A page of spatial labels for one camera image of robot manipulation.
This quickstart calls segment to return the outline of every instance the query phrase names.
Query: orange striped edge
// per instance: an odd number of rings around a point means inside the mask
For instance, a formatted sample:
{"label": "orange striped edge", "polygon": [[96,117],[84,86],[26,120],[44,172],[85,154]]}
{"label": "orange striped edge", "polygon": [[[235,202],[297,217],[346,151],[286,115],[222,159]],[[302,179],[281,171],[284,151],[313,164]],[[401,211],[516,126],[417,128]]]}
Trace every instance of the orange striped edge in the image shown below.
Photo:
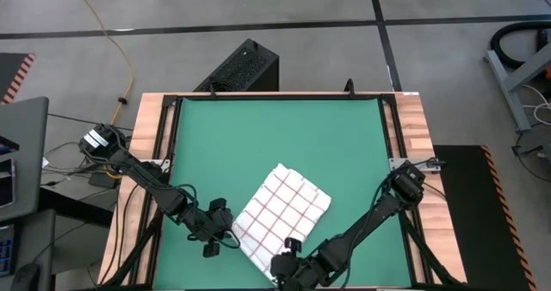
{"label": "orange striped edge", "polygon": [[27,76],[28,70],[31,68],[31,65],[34,62],[34,59],[36,56],[33,53],[30,53],[21,63],[21,67],[15,74],[14,80],[9,85],[8,91],[3,96],[2,101],[0,101],[0,105],[5,105],[12,103],[15,99],[15,95],[17,94],[17,91],[21,88],[23,84],[23,79]]}
{"label": "orange striped edge", "polygon": [[517,254],[518,258],[520,259],[520,264],[524,268],[524,276],[526,276],[526,279],[528,280],[528,287],[530,291],[536,291],[536,283],[534,282],[532,271],[530,270],[530,266],[528,265],[528,261],[526,260],[526,255],[524,255],[524,250],[521,245],[520,238],[518,237],[515,223],[513,222],[513,218],[511,217],[511,212],[509,211],[509,206],[507,205],[507,200],[505,199],[505,194],[503,193],[503,189],[501,188],[501,183],[499,183],[498,172],[496,171],[496,167],[492,161],[492,154],[490,153],[490,149],[488,149],[487,146],[482,145],[480,148],[484,151],[486,155],[488,167],[490,167],[490,173],[492,174],[493,182],[495,183],[496,191],[498,192],[498,198],[501,202],[501,206],[505,214],[505,219],[507,220],[507,224],[509,225],[511,237],[513,238],[513,242],[517,247]]}

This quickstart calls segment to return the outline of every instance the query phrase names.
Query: green mat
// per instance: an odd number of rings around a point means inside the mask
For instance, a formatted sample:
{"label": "green mat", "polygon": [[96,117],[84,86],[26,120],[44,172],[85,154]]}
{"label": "green mat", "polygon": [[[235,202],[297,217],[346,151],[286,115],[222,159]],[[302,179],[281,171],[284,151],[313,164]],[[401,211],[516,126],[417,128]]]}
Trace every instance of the green mat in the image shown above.
{"label": "green mat", "polygon": [[[365,214],[389,172],[376,100],[185,100],[179,129],[172,184],[195,185],[202,208],[225,197],[237,217],[278,163],[331,197],[304,255]],[[165,220],[155,289],[273,288],[241,250],[206,259],[188,234]],[[355,250],[349,286],[410,286],[397,217]]]}

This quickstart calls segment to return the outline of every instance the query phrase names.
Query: metal stand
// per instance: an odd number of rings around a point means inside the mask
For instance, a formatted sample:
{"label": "metal stand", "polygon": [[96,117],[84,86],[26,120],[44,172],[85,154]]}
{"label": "metal stand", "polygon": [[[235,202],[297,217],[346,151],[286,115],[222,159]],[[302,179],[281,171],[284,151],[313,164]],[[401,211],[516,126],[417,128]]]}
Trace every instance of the metal stand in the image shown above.
{"label": "metal stand", "polygon": [[523,104],[518,97],[518,91],[551,63],[551,43],[547,44],[531,59],[526,61],[526,63],[520,66],[516,71],[512,72],[511,75],[507,75],[507,71],[505,71],[505,68],[493,50],[487,52],[486,59],[492,67],[493,73],[498,80],[499,87],[515,118],[517,132],[522,133],[529,131],[531,125],[528,116],[524,112]]}

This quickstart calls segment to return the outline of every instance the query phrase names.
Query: concrete floor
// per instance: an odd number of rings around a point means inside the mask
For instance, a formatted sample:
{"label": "concrete floor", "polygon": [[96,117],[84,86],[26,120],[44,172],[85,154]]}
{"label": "concrete floor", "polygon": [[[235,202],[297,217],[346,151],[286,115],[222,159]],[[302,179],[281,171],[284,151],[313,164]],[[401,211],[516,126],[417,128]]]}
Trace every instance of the concrete floor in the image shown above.
{"label": "concrete floor", "polygon": [[[384,18],[548,15],[536,0],[380,0]],[[107,28],[374,20],[371,0],[90,0]],[[403,90],[419,91],[434,144],[490,147],[536,285],[551,289],[551,187],[532,177],[511,153],[514,124],[490,68],[482,62],[492,34],[508,22],[397,25],[387,32]],[[0,0],[0,39],[7,33],[98,29],[81,0]],[[116,39],[133,61],[136,84],[117,124],[132,127],[140,95],[192,90],[246,38],[281,56],[281,90],[341,90],[352,77],[359,90],[391,90],[376,26],[293,28],[188,34],[144,34]],[[533,34],[517,34],[505,49],[525,59]],[[0,40],[0,52],[36,53],[17,99],[48,96],[50,112],[88,121],[109,121],[127,85],[122,56],[103,37]],[[50,117],[46,148],[78,140],[92,125]],[[538,127],[527,136],[549,135]],[[73,166],[81,156],[67,147],[52,156]],[[529,158],[542,176],[549,165]],[[75,178],[56,188],[79,198],[98,191]],[[109,207],[115,193],[90,202]],[[74,226],[62,220],[57,232]],[[57,290],[91,286],[85,264],[102,257],[107,232],[84,227],[56,245]],[[98,265],[92,269],[97,276]]]}

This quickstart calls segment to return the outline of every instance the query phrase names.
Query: cloth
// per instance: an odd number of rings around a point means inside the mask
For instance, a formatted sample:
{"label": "cloth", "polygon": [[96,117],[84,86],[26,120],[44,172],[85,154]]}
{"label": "cloth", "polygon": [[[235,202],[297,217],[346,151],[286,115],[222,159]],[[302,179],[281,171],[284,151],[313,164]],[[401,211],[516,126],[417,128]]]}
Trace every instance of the cloth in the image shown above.
{"label": "cloth", "polygon": [[313,183],[278,164],[233,222],[232,230],[245,255],[274,281],[270,261],[287,250],[285,238],[304,242],[330,203],[331,197]]}

